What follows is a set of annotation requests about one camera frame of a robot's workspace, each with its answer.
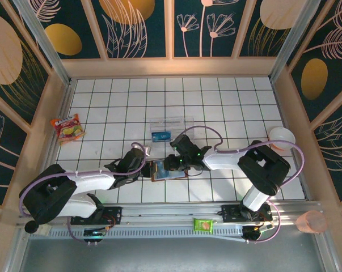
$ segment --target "black bracket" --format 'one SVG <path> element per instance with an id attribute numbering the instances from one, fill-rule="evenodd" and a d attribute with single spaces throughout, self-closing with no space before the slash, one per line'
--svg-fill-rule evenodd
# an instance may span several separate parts
<path id="1" fill-rule="evenodd" d="M 240 223 L 240 222 L 264 222 L 273 221 L 271 208 L 268 204 L 264 203 L 259 211 L 253 214 L 252 219 L 246 219 L 241 213 L 240 204 L 222 205 L 221 211 L 217 214 L 222 216 L 224 223 Z"/>
<path id="2" fill-rule="evenodd" d="M 75 216 L 71 218 L 71 225 L 109 225 L 109 220 L 112 222 L 115 219 L 115 225 L 120 224 L 122 207 L 104 207 L 103 213 L 100 218 L 96 221 L 93 218 L 82 218 Z"/>

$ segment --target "black knob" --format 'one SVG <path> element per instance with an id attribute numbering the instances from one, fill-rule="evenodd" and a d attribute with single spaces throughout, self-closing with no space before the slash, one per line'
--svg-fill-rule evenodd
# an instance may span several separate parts
<path id="1" fill-rule="evenodd" d="M 35 221 L 29 221 L 27 224 L 24 226 L 24 230 L 27 233 L 35 233 L 39 229 L 39 225 Z"/>

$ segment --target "gray floor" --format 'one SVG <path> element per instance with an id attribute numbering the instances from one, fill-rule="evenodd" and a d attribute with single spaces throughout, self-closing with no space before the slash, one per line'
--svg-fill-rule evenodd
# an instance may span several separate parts
<path id="1" fill-rule="evenodd" d="M 97 247 L 73 240 L 32 240 L 21 271 L 325 271 L 313 235 L 282 226 L 272 241 L 242 244 L 210 238 L 106 240 Z"/>

